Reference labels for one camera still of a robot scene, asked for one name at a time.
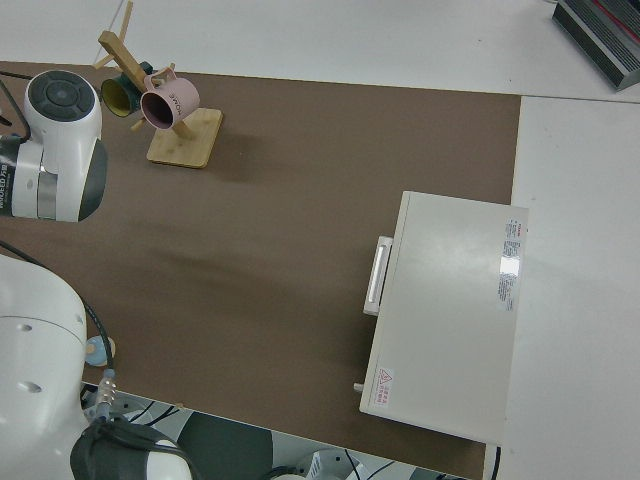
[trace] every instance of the white table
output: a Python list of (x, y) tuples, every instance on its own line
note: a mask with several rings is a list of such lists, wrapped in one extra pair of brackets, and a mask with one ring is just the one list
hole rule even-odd
[[(119, 3), (7, 2), (3, 58), (92, 63)], [(127, 46), (184, 71), (527, 96), (513, 203), (530, 208), (530, 231), (500, 478), (634, 478), (640, 114), (621, 102), (640, 102), (640, 86), (614, 93), (552, 23), (553, 8), (138, 0)]]

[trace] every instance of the mug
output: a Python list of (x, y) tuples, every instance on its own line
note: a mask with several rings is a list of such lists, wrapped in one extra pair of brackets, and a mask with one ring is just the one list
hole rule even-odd
[[(154, 77), (166, 75), (166, 81), (154, 85)], [(140, 106), (145, 118), (154, 127), (166, 130), (187, 118), (200, 104), (200, 95), (196, 87), (186, 78), (176, 77), (167, 67), (144, 79), (147, 91), (142, 94)]]
[[(147, 75), (153, 72), (153, 67), (147, 62), (142, 62), (140, 67)], [(118, 117), (126, 117), (140, 110), (142, 92), (124, 73), (119, 77), (109, 78), (102, 82), (100, 93), (104, 104), (111, 110), (111, 113)]]

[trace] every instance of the wooden mug holder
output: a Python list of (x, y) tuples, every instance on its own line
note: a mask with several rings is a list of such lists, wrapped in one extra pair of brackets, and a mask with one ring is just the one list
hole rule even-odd
[[(129, 15), (130, 9), (125, 14), (125, 18), (128, 18)], [(103, 66), (113, 59), (136, 88), (144, 92), (146, 91), (144, 85), (146, 73), (124, 46), (123, 37), (122, 33), (119, 37), (108, 30), (102, 32), (98, 42), (109, 55), (96, 65)], [(141, 119), (133, 125), (132, 130), (139, 129), (143, 123), (144, 119)], [(198, 108), (171, 129), (156, 129), (147, 152), (147, 159), (165, 165), (204, 168), (209, 162), (221, 123), (222, 112), (220, 110)]]

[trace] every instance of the pink mug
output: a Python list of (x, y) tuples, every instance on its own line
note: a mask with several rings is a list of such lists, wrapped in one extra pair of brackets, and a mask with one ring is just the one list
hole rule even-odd
[[(153, 78), (165, 75), (162, 85), (154, 85)], [(154, 127), (166, 130), (187, 118), (200, 104), (196, 87), (186, 78), (176, 77), (167, 67), (144, 78), (147, 91), (140, 99), (140, 109)]]

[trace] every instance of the warning label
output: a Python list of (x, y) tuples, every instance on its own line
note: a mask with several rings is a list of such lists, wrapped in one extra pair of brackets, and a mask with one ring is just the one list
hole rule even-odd
[(517, 297), (518, 277), (522, 251), (522, 222), (511, 218), (505, 225), (505, 239), (500, 259), (500, 278), (498, 281), (498, 309), (511, 312)]
[(376, 381), (375, 398), (373, 399), (373, 404), (376, 407), (386, 408), (389, 406), (394, 375), (394, 371), (390, 368), (378, 369), (378, 380)]

